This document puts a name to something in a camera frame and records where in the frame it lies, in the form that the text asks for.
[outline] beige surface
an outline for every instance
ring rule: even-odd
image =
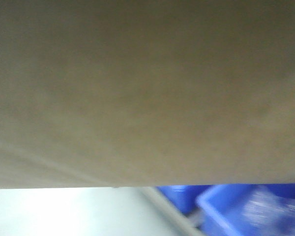
[[[0,188],[295,181],[295,1],[54,2],[0,1]]]

